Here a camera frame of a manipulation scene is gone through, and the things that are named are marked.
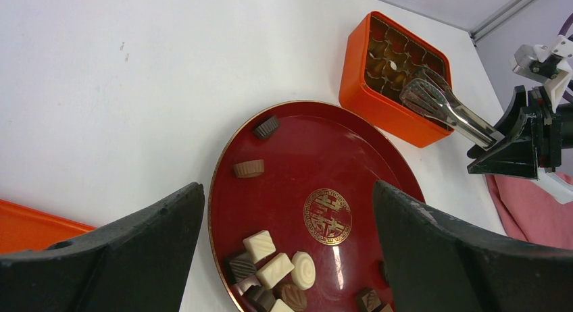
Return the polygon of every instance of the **red fabric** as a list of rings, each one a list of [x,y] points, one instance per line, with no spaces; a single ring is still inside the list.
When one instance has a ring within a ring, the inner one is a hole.
[[[573,178],[558,174],[569,184]],[[573,249],[573,202],[559,204],[530,180],[486,176],[489,192],[508,236]]]

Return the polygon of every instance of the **red round tray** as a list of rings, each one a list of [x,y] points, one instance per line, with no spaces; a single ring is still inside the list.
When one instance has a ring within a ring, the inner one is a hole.
[[[257,139],[252,129],[273,115],[280,126],[269,139]],[[262,175],[234,176],[234,164],[255,159],[264,160]],[[292,258],[305,251],[314,259],[316,283],[305,291],[306,311],[358,311],[354,296],[366,287],[382,302],[393,302],[379,272],[382,250],[372,210],[372,189],[380,179],[423,201],[398,150],[346,109],[295,101],[241,126],[221,154],[209,196],[211,248],[237,308],[252,311],[230,282],[224,260],[261,230],[270,232],[277,253]]]

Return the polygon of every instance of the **white table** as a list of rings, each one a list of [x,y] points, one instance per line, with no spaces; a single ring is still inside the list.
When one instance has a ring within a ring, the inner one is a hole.
[[[376,0],[0,0],[0,197],[102,226],[192,181],[208,194],[251,115],[338,103],[347,36],[372,10],[445,53],[456,95],[501,117],[467,32]],[[504,233],[482,176],[466,172],[470,141],[388,138],[429,205]],[[206,218],[181,311],[234,311]]]

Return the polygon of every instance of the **circular gold logo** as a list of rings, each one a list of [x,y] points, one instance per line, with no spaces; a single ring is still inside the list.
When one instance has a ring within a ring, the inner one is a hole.
[[[334,246],[348,238],[352,214],[339,193],[328,188],[313,191],[306,199],[304,219],[308,232],[318,242]]]

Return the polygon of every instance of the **orange bin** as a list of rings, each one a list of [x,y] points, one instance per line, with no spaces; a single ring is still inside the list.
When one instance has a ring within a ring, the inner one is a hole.
[[[0,254],[43,250],[95,228],[0,200]]]
[[[406,77],[420,66],[442,75],[451,86],[448,59],[378,11],[368,14],[348,36],[339,101],[342,107],[417,146],[425,147],[452,133],[402,106]]]

